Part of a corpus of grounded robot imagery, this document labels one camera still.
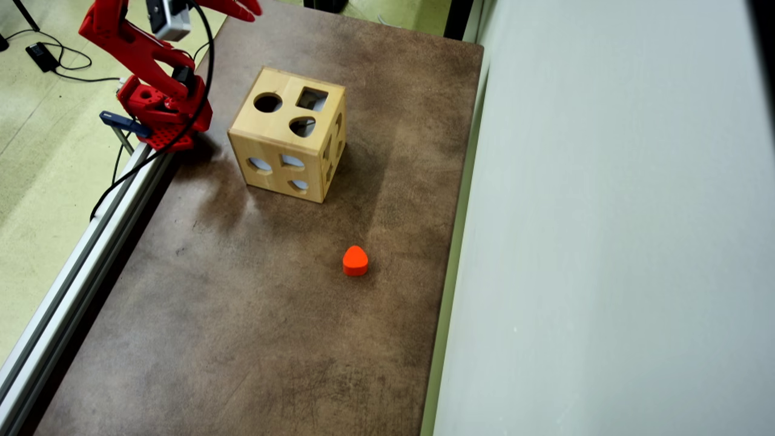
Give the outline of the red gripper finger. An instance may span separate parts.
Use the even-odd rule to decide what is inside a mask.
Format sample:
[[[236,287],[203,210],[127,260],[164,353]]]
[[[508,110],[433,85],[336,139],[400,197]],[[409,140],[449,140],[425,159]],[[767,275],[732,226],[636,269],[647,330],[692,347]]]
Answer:
[[[256,16],[262,15],[260,3],[255,0],[201,0],[196,3],[199,7],[221,12],[244,22],[254,22]]]

